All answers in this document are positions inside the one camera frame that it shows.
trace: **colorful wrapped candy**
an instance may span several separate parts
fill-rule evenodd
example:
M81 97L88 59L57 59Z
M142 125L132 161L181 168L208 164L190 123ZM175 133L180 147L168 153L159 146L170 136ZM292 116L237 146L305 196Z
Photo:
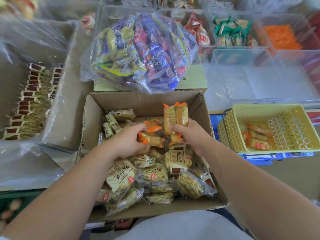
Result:
M96 80L93 71L117 89L148 93L175 90L198 51L181 24L157 13L129 15L100 32L92 47L85 53L91 69L81 58L82 81Z

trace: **hand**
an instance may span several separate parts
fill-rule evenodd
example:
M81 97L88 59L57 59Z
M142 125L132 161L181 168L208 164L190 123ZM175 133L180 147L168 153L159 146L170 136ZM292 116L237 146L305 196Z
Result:
M212 140L212 137L201 127L201 125L190 118L187 127L175 124L172 126L171 130L182 134L186 143L191 145L192 149L199 156L203 156L203 148L206 142Z
M117 157L126 158L149 147L137 141L137 135L140 131L148 131L144 123L126 126L106 142L110 143Z

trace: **yellow plastic basket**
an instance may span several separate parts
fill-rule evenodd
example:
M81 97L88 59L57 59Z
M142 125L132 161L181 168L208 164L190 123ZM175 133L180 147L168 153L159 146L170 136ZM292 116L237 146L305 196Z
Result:
M270 150L247 148L241 133L247 125L269 129ZM261 154L320 151L320 139L299 104L235 104L218 124L220 142L236 153Z

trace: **clothing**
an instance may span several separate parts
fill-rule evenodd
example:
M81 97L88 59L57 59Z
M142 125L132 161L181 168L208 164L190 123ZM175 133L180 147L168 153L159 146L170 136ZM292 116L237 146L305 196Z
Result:
M174 212L147 219L117 240L252 240L223 216L205 210Z

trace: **cardboard box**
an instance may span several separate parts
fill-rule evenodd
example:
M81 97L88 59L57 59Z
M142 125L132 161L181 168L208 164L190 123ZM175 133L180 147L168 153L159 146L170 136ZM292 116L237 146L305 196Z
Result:
M6 47L10 50L9 55L0 53L0 101L5 101L0 110L0 137L3 136L1 129L9 124L7 115L14 115L27 81L26 64L32 61L42 62L44 66L64 63L41 143L76 151L81 139L86 96L93 90L92 82L84 83L79 79L79 57L90 45L90 38L78 22L5 20L0 22L0 27L1 39L8 43Z
M211 136L213 130L203 93L198 91L173 91L168 94L146 94L138 92L100 92L87 96L84 114L82 139L79 151L90 151L98 145L103 117L107 111L132 108L138 117L163 116L163 103L173 105L175 102L186 102L190 118L196 120ZM228 199L217 184L218 194L212 199L175 200L171 204L145 205L140 202L126 211L111 216L109 219L124 219L143 216L155 216L170 212L186 210L210 210L225 207ZM101 222L105 219L105 210L94 211L90 222Z
M177 90L197 90L206 92L208 89L207 80L203 71L201 60L197 54L189 70L179 82ZM103 81L94 82L94 92L116 92L117 89Z

